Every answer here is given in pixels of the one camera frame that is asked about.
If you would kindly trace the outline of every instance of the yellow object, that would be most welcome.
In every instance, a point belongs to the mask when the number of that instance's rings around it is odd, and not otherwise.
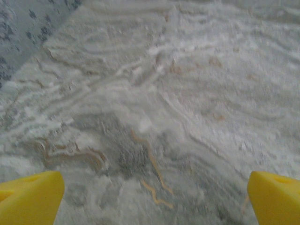
[[[300,225],[300,181],[254,171],[248,194],[259,225]]]
[[[0,184],[0,225],[53,225],[65,186],[58,171]]]

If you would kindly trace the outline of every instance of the floor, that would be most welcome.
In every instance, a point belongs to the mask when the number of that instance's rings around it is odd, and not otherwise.
[[[86,0],[0,89],[1,181],[61,171],[56,225],[256,225],[251,171],[300,178],[300,26],[255,6]]]

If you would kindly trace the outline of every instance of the white marble veining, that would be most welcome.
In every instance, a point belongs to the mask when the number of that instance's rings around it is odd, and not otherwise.
[[[300,178],[299,34],[220,3],[88,0],[0,90],[1,178],[60,170],[57,225],[255,225],[251,171]]]

